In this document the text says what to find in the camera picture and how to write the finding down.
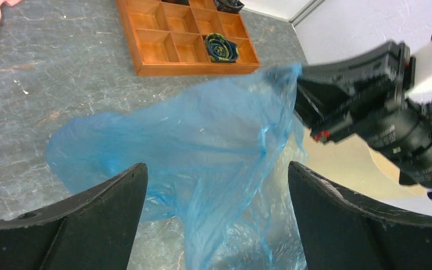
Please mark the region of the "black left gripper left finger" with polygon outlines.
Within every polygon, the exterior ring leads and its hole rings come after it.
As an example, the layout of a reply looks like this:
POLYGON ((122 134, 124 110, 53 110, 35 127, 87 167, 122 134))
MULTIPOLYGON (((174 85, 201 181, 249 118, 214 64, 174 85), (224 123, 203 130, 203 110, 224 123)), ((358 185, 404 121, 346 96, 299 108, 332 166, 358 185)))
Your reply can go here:
POLYGON ((126 269, 147 166, 12 220, 0 220, 0 269, 126 269))

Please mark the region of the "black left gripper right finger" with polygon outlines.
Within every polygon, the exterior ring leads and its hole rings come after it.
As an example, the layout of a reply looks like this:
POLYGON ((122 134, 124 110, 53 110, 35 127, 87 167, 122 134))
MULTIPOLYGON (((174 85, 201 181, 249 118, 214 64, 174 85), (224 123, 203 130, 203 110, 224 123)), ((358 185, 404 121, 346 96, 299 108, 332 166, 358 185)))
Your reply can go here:
POLYGON ((296 161, 288 183, 309 269, 432 269, 432 216, 374 200, 296 161))

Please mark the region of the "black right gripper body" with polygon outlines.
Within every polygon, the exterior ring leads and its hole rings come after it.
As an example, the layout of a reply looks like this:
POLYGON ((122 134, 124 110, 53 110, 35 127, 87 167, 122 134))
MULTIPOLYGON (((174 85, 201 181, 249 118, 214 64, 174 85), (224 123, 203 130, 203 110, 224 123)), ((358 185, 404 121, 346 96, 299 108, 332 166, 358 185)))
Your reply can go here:
POLYGON ((294 113, 315 141, 342 141, 388 98, 401 99, 410 67, 409 47, 393 41, 340 62, 303 66, 294 113))

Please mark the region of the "beige plastic trash bin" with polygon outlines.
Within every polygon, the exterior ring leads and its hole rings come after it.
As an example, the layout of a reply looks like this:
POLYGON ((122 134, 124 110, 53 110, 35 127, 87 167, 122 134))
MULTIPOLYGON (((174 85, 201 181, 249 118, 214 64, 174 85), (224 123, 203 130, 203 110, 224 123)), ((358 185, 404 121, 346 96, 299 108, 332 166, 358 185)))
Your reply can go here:
POLYGON ((426 196, 420 186, 400 186, 399 169, 357 136, 324 145, 314 142, 305 130, 303 147, 308 168, 360 194, 380 201, 426 196))

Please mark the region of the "blue plastic trash bag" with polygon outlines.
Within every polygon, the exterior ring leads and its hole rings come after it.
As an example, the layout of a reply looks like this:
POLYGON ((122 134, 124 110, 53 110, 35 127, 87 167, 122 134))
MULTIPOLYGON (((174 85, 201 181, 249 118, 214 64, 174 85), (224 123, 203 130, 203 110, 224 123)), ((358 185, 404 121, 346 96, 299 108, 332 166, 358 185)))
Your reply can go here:
POLYGON ((287 166, 302 161, 300 64, 211 80, 131 114, 73 118, 46 149, 73 194, 136 163, 141 221, 178 218, 187 269, 306 269, 287 166))

